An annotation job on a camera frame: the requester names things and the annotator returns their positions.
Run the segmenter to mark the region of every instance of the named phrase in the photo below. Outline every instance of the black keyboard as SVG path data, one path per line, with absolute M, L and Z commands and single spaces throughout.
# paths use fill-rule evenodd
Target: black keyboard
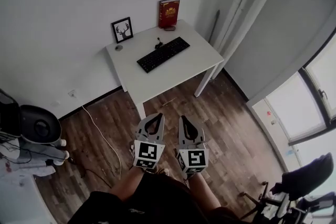
M 146 73 L 149 73 L 154 68 L 166 62 L 173 56 L 177 55 L 182 50 L 185 50 L 190 45 L 185 42 L 181 37 L 175 38 L 159 49 L 147 54 L 140 60 L 136 61 Z

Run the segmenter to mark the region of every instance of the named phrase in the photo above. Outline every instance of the deer antlers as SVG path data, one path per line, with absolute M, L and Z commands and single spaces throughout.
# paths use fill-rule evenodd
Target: deer antlers
M 126 25 L 126 29 L 123 29 L 123 31 L 119 31 L 119 26 L 117 26 L 116 29 L 115 29 L 116 32 L 120 35 L 124 34 L 128 29 L 130 29 L 129 24 L 125 23 L 125 25 Z

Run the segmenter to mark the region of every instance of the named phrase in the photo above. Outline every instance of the gold emblem on book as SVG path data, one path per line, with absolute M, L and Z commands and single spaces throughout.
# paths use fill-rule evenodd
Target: gold emblem on book
M 166 16 L 167 15 L 173 15 L 176 13 L 176 9 L 175 8 L 169 8 L 166 10 Z

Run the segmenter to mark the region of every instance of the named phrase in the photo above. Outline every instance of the window handle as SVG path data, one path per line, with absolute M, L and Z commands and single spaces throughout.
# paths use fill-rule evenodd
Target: window handle
M 327 94 L 325 93 L 325 91 L 319 89 L 319 94 L 320 94 L 320 96 L 321 96 L 322 98 L 323 98 L 323 96 L 325 95 L 326 99 L 328 99 L 328 96 L 327 96 Z

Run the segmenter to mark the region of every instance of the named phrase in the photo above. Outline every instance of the white cable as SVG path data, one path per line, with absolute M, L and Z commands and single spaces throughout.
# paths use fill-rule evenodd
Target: white cable
M 98 126 L 94 123 L 93 118 L 92 118 L 91 114 L 89 113 L 89 111 L 87 111 L 87 110 L 84 108 L 84 106 L 82 106 L 82 108 L 86 111 L 86 113 L 89 114 L 92 123 L 93 123 L 93 124 L 95 125 L 95 127 L 98 129 L 98 131 L 99 131 L 101 137 L 104 138 L 105 142 L 110 146 L 111 149 L 113 149 L 113 151 L 114 151 L 115 154 L 117 155 L 118 160 L 119 160 L 119 164 L 120 164 L 120 173 L 119 173 L 119 180 L 120 180 L 120 179 L 121 179 L 121 161 L 120 161 L 120 157 L 119 157 L 118 153 L 117 153 L 116 150 L 113 148 L 113 146 L 111 146 L 111 144 L 109 143 L 109 141 L 106 140 L 106 138 L 103 136 L 102 132 L 99 130 Z

